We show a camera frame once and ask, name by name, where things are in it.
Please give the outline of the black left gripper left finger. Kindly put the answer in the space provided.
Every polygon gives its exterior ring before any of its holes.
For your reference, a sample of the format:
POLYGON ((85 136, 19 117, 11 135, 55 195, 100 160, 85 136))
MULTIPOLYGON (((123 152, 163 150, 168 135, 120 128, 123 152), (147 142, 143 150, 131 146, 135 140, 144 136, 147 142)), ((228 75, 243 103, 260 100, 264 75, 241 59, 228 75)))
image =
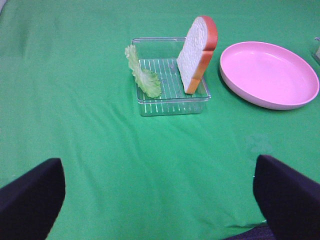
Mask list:
POLYGON ((62 161, 50 158, 0 189, 0 238, 44 240, 66 195, 62 161))

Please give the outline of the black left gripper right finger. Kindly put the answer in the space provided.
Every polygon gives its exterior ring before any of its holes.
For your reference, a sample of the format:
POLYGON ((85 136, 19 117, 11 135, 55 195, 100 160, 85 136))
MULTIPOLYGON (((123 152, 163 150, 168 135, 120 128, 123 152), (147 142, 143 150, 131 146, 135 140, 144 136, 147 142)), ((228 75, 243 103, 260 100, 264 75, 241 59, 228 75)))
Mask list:
POLYGON ((320 238, 320 185, 270 155, 259 155, 253 195, 277 240, 320 238))

